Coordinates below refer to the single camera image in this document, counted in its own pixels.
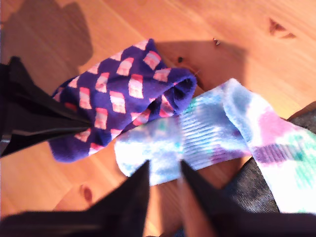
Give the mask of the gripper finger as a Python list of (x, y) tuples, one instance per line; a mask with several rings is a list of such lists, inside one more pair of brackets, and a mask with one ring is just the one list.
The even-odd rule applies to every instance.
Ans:
[(8, 63), (6, 96), (10, 102), (8, 121), (13, 134), (74, 133), (91, 127), (88, 119), (36, 86), (20, 58), (15, 56)]
[(149, 169), (147, 160), (118, 188), (88, 209), (100, 224), (88, 237), (143, 235), (150, 196)]
[(181, 174), (189, 189), (206, 215), (207, 223), (213, 227), (217, 237), (237, 237), (236, 217), (243, 213), (239, 207), (221, 190), (216, 189), (205, 180), (198, 171), (191, 168), (184, 160), (180, 162)]
[(33, 135), (12, 134), (5, 135), (0, 140), (0, 157), (5, 157), (17, 151), (31, 147), (38, 143), (86, 131), (87, 127), (79, 129), (62, 129), (59, 131), (50, 131), (37, 133)]

